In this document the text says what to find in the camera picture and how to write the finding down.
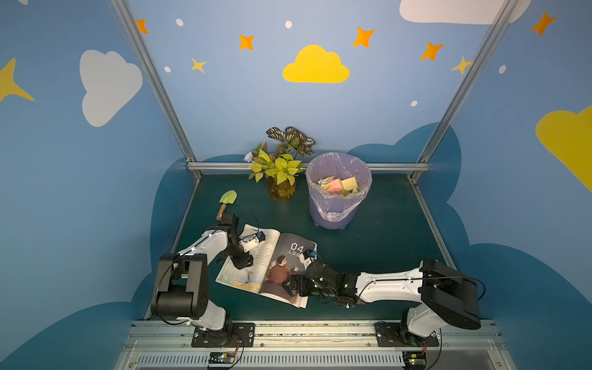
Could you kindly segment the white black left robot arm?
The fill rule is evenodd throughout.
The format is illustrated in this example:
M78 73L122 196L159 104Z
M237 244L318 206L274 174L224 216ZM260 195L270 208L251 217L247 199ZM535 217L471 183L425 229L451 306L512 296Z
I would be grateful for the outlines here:
M160 257L151 314L170 325L183 322L208 331L228 330L228 314L209 299L208 268L219 254L238 270L253 265L253 257L239 242L238 223L234 214L225 214L188 248Z

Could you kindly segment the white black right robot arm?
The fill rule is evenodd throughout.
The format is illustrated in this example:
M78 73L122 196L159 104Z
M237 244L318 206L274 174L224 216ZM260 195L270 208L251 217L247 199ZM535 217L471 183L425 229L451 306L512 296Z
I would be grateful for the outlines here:
M317 296L353 308L373 302L416 302L404 311L399 336L426 338L441 328L481 328L479 281L435 260L424 260L413 270L370 274L339 274L318 260L308 263L305 274L282 283L291 296Z

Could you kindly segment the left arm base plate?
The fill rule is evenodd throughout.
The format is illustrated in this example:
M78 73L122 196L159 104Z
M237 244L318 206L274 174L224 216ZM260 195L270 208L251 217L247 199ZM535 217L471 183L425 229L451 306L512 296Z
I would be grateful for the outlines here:
M192 348L252 348L256 325L253 322L234 322L220 331L195 328Z

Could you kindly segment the book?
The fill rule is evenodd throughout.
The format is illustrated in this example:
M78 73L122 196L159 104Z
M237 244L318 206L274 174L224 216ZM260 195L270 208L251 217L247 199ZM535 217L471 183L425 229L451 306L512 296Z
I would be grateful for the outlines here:
M266 240L249 251L254 258L251 267L238 270L231 259L221 268L216 282L241 291L248 291L267 298L305 308L306 297L291 297L283 289L283 283L295 274L305 274L308 262L303 260L306 250L317 251L318 245L304 237L291 233L280 233L274 229L259 229L246 224L240 234L242 237L263 231Z

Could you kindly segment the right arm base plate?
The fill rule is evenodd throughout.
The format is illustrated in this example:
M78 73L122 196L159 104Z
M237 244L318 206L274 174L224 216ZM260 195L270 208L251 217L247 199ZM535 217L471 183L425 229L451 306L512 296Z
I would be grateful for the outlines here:
M374 324L379 347L438 347L439 339L435 333L420 337L401 328L399 322L379 321Z

